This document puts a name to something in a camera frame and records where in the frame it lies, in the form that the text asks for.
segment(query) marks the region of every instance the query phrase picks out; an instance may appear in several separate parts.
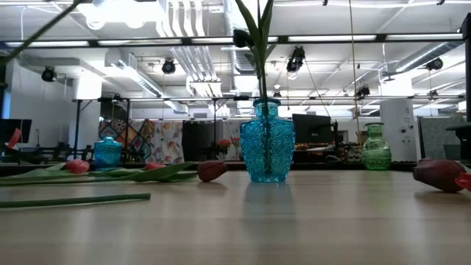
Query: green glass vase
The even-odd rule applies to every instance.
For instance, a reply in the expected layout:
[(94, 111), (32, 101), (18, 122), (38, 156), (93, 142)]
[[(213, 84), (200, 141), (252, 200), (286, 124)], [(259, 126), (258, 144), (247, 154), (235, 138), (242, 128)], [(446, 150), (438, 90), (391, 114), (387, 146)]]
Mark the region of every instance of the green glass vase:
[(363, 145), (363, 164), (368, 170), (387, 170), (391, 165), (391, 150), (383, 138), (383, 123), (365, 124), (368, 140)]

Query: white column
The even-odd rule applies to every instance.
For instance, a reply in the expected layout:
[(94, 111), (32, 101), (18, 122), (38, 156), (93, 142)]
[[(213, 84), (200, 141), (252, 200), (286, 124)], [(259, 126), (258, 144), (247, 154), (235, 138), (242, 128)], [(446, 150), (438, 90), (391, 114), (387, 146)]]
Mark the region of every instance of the white column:
[[(394, 80), (380, 84), (382, 96), (412, 96), (412, 81), (408, 73), (393, 76)], [(412, 99), (383, 100), (380, 104), (384, 138), (391, 148), (393, 161), (416, 161), (414, 107)]]
[[(84, 99), (81, 108), (78, 133), (78, 149), (83, 149), (87, 145), (91, 145), (99, 140), (99, 117), (101, 103), (91, 102), (87, 106), (86, 99), (97, 99), (102, 96), (102, 78), (95, 74), (85, 72), (79, 79), (74, 79), (73, 88), (76, 92), (75, 99)], [(77, 117), (77, 104), (73, 106), (71, 111), (71, 125), (69, 131), (69, 143), (73, 147), (75, 143), (75, 124)]]

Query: blue glass vase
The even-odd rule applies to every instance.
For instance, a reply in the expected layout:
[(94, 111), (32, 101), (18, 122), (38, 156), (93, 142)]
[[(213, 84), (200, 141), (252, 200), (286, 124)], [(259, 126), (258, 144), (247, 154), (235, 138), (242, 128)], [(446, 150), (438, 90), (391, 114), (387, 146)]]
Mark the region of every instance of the blue glass vase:
[(96, 170), (108, 170), (119, 167), (123, 145), (113, 140), (111, 136), (105, 136), (103, 141), (95, 143)]
[(257, 99), (253, 104), (257, 117), (241, 124), (242, 154), (250, 179), (258, 183), (283, 182), (293, 160), (294, 123), (278, 118), (277, 99), (268, 99), (266, 118), (265, 103)]

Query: wall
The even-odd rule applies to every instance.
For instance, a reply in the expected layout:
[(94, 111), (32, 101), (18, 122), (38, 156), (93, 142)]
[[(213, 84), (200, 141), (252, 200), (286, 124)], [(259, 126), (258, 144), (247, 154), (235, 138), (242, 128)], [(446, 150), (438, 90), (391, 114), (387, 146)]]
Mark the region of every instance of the wall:
[(40, 75), (11, 63), (13, 72), (9, 81), (8, 97), (10, 98), (9, 114), (6, 119), (31, 119), (32, 127), (27, 144), (21, 147), (57, 146), (58, 141), (68, 141), (68, 122), (74, 91), (59, 82), (44, 82)]

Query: tulip stem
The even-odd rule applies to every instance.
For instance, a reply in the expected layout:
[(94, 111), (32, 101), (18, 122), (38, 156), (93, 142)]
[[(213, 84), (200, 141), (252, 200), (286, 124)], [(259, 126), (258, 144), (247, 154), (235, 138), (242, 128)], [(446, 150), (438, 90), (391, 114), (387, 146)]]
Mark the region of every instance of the tulip stem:
[(111, 195), (111, 196), (80, 197), (80, 198), (70, 198), (70, 199), (43, 199), (43, 200), (29, 200), (29, 201), (19, 201), (19, 202), (0, 202), (0, 208), (75, 205), (75, 204), (84, 204), (84, 203), (114, 202), (114, 201), (134, 200), (134, 199), (149, 200), (150, 194), (119, 194), (119, 195)]

